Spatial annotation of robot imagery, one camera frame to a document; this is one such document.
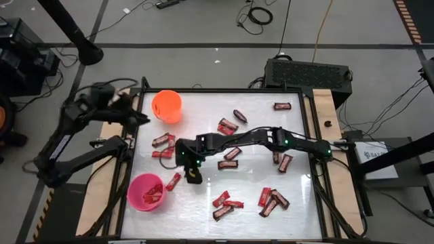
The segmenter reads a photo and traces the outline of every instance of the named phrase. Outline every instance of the electronic device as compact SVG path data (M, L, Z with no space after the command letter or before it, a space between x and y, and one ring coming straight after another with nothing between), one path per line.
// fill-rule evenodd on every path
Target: electronic device
M353 93L352 74L348 66L268 59L263 87L300 88L305 94L312 89L332 90L335 108Z
M9 97L39 95L60 59L49 48L35 46L42 40L21 19L6 23L0 24L0 89Z

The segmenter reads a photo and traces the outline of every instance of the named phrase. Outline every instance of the orange plastic cup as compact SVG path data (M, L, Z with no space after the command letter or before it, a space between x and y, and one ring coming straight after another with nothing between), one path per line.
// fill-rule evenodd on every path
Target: orange plastic cup
M182 100L178 93L163 90L152 100L154 115L164 123L173 124L181 120Z

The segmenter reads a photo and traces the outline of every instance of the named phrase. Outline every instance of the yellow black striped tape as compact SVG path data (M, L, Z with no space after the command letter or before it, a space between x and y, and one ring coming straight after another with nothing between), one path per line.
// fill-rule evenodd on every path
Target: yellow black striped tape
M415 42L417 44L421 44L422 39L420 38L420 35L419 35L419 32L418 32L416 26L414 25L412 16L408 12L408 9L406 7L406 3L404 2L404 0L396 0L396 4L398 6L399 13L401 13L402 18L404 19L405 25L407 26L407 28L410 32L410 36L412 37L413 42Z
M36 225L36 231L33 234L33 241L37 241L37 239L38 239L39 230L41 230L41 228L42 228L42 223L43 223L43 221L47 215L48 207L50 206L50 203L52 202L53 195L54 195L54 189L49 189L47 200L45 201L45 203L43 205L42 214L39 217L38 224Z

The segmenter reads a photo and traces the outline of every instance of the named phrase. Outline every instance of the gray floor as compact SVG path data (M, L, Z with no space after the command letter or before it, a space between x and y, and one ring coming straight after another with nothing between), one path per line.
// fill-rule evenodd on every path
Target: gray floor
M103 0L62 1L81 30L91 33ZM101 28L122 17L122 9L132 9L139 0L108 1ZM272 24L264 33L251 36L235 26L235 16L244 5L242 0L187 0L165 9L147 11L139 7L113 28L98 33L96 43L279 43L285 18L286 0L267 7L274 14ZM327 1L293 0L284 43L315 42ZM18 1L0 8L4 18L21 17L45 42L68 43L68 39L36 0ZM257 31L257 26L250 26ZM353 95L348 99L347 119L351 123L370 121L418 79L420 60L413 49L376 49L375 44L411 44L391 0L335 0L321 34L320 43L372 44L371 49L320 49L316 62L348 65L354 72ZM106 48L100 63L85 68L81 86L117 77L135 79L145 75L152 87L246 87L262 75L267 58L276 54L269 48ZM312 49L283 49L295 60L311 61ZM427 58L433 50L424 50ZM64 85L53 95L39 100L19 113L16 129L29 137L24 148L2 151L6 162L0 165L0 216L3 225L0 243L13 243L20 230L28 204L34 193L36 179L21 171L23 161L32 159L58 122L58 107L73 85L79 65L62 68ZM415 94L410 92L393 111L403 108ZM400 116L385 123L377 137L412 136L417 139L432 132L434 115L430 104L433 94L424 90ZM77 135L62 155L70 159L89 150L87 142L99 136L101 123L93 123ZM423 161L432 154L423 155ZM84 183L89 169L80 171L71 182ZM428 208L422 189L390 190L412 209ZM370 193L374 216L368 218L368 236L378 241L400 243L432 243L434 232L403 211L391 200ZM36 219L29 232L29 238Z

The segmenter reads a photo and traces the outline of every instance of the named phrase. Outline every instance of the candy bar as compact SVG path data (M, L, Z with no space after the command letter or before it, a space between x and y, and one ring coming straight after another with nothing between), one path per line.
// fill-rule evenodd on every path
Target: candy bar
M224 200L228 199L229 197L231 196L229 196L229 192L226 190L216 200L212 202L212 205L214 205L214 207L218 207L222 205Z
M235 130L233 130L233 129L229 128L229 127L226 127L224 125L218 125L217 130L220 131L220 132L222 132L226 136L231 136L231 135L233 135L235 133Z
M288 168L288 165L291 163L293 159L293 156L284 155L282 159L282 163L279 166L279 172L286 173L286 169Z
M244 208L244 203L239 202L239 201L224 201L223 206L225 206L225 207L232 206L232 207Z
M231 152L228 152L228 154L226 154L224 156L224 159L226 160L232 160L234 159L236 156L238 156L238 154L242 153L243 151L241 149L239 149L239 147L237 146L236 148L234 148Z
M264 187L262 189L262 193L260 194L258 206L261 206L261 207L265 206L265 203L267 202L267 199L269 198L270 191L271 191L271 188L269 188L269 187Z
M280 192L278 192L276 189L271 190L270 195L282 206L284 209L288 209L290 206L290 202L286 200L285 197L283 197Z
M162 184L157 184L154 187L152 187L150 190L148 190L146 195L156 195L158 192L163 192Z
M276 199L271 198L270 201L267 203L267 205L265 205L265 207L259 213L259 215L264 217L264 218L268 217L271 214L272 210L276 207L277 204L278 204L278 202L276 201Z
M218 162L218 170L221 169L237 169L238 168L238 160L234 161L219 161Z
M233 114L236 116L237 119L239 119L240 121L242 121L243 123L247 123L247 118L238 110L234 110Z
M221 209L217 209L216 211L212 212L212 217L215 219L215 221L219 221L221 217L231 213L232 211L233 211L232 206L222 207Z
M286 102L286 103L275 102L274 103L274 110L290 110L291 108L292 108L292 106L289 102Z
M174 177L170 180L169 184L165 186L166 190L172 191L180 179L181 179L181 175L179 173L176 173Z
M238 125L235 125L234 123L230 122L229 120L223 118L219 123L219 125L224 125L228 127L229 129L232 129L236 131L238 129Z
M281 158L280 152L273 152L273 162L275 164L280 164L280 158Z
M169 134L166 133L158 138L155 138L152 141L152 146L156 148L158 146L161 146L162 144L165 144L168 140L169 140Z
M160 155L161 155L161 157L164 158L164 159L171 159L171 158L172 158L172 153L173 153L173 152L169 152L168 149L165 150L165 151L162 152L162 153L159 152L159 151L153 151L153 152L152 152L152 157L153 157L153 158L159 158Z

